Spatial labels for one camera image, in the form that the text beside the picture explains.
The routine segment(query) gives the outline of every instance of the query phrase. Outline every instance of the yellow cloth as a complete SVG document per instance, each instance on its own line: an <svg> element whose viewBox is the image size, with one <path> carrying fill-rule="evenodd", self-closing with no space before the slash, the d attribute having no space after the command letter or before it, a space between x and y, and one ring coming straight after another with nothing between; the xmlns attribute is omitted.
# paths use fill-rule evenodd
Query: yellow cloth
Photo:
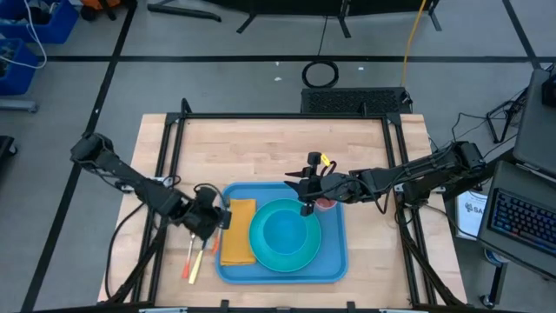
<svg viewBox="0 0 556 313"><path fill-rule="evenodd" d="M255 264L255 256L249 246L249 225L255 215L255 199L231 199L232 221L229 229L222 232L220 265Z"/></svg>

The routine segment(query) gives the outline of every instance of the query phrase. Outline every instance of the desk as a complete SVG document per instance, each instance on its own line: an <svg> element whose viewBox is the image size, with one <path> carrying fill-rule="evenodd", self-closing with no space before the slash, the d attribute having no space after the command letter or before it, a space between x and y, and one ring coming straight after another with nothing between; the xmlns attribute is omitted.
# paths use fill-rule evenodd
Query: desk
<svg viewBox="0 0 556 313"><path fill-rule="evenodd" d="M145 176L153 176L155 172L164 120L165 115L143 116L131 165ZM430 154L423 116L404 115L402 122L409 158ZM396 163L400 163L394 127L390 132ZM190 119L186 120L183 134L177 170L182 182L177 188L192 195L197 183L213 183L223 189L233 182L282 181L287 179L284 172L306 166L309 151L326 153L338 162L336 170L340 172L387 168L383 138L378 120ZM165 169L169 168L171 151L167 156ZM156 305L217 307L222 299L228 299L231 307L345 308L347 301L355 301L358 308L409 307L400 233L394 222L394 201L390 199L385 216L373 203L344 207L349 268L343 279L331 284L227 284L215 272L214 257L206 253L196 284L189 285L181 278L189 232L183 227L169 227ZM441 196L431 196L430 203L444 208ZM135 196L124 196L118 222L138 204ZM146 214L142 210L131 218L116 239L109 282L112 292L136 264ZM448 288L465 302L446 218L424 209L421 221L431 265ZM417 264L415 269L421 282L422 273ZM150 274L150 269L145 270L142 299L146 298ZM103 299L101 288L99 300ZM423 286L420 286L420 299L426 301Z"/></svg>

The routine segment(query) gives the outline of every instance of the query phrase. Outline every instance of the yellow cable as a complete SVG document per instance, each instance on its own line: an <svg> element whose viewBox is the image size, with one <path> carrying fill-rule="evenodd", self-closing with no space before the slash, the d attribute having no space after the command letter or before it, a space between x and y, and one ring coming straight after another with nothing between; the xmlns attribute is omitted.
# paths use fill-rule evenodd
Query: yellow cable
<svg viewBox="0 0 556 313"><path fill-rule="evenodd" d="M401 75L401 87L406 86L406 73L407 73L407 57L409 57L409 50L411 49L411 42L414 40L415 31L417 30L417 25L419 25L420 16L423 14L423 10L425 9L425 3L427 0L423 0L420 4L419 13L415 18L414 28L411 30L411 34L409 35L409 39L407 40L406 46L406 55L403 57L403 73Z"/></svg>

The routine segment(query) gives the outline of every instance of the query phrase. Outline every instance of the gray floor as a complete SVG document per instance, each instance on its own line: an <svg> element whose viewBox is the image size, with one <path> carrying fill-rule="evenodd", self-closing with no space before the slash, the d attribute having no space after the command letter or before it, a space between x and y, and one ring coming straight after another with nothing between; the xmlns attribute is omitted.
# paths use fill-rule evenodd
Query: gray floor
<svg viewBox="0 0 556 313"><path fill-rule="evenodd" d="M312 55L318 50L324 19L257 17L242 35L235 33L246 15L196 1L224 21L148 13L140 4L123 47L125 56ZM556 4L553 0L512 0L539 56L556 55ZM414 39L416 56L526 55L500 0L442 0L437 15L443 31L424 17ZM51 56L109 56L119 35L118 20L78 21L69 41L47 46ZM414 14L350 17L353 38L345 39L334 19L322 47L325 55L403 55ZM0 112L0 134L14 136L20 148L0 180L0 311L21 308L50 224L71 169L69 149L84 131L107 63L52 62L35 76L23 96L37 100L35 115ZM296 112L300 108L305 63L119 63L96 130L112 138L129 161L144 113L178 110L186 97L196 112ZM397 86L401 63L338 63L338 87ZM442 145L460 111L482 115L525 87L529 63L410 63L407 89L414 110L427 120L431 138ZM315 68L315 83L331 76ZM464 118L456 135L481 120ZM481 151L493 147L486 125L462 139ZM504 148L493 152L495 157ZM95 302L106 249L121 196L90 175L81 175L66 223L45 278L36 309ZM470 303L490 287L493 267L472 242L455 239ZM550 312L556 284L518 266L508 271L501 309Z"/></svg>

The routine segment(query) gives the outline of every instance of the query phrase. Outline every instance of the teal bowl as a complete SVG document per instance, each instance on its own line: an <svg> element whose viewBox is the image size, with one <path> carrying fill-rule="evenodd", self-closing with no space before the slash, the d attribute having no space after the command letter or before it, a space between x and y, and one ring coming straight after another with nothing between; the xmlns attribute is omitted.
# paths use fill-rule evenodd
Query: teal bowl
<svg viewBox="0 0 556 313"><path fill-rule="evenodd" d="M249 244L260 264L285 273L313 261L321 247L321 225L315 214L301 216L302 205L280 199L257 210L249 227Z"/></svg>

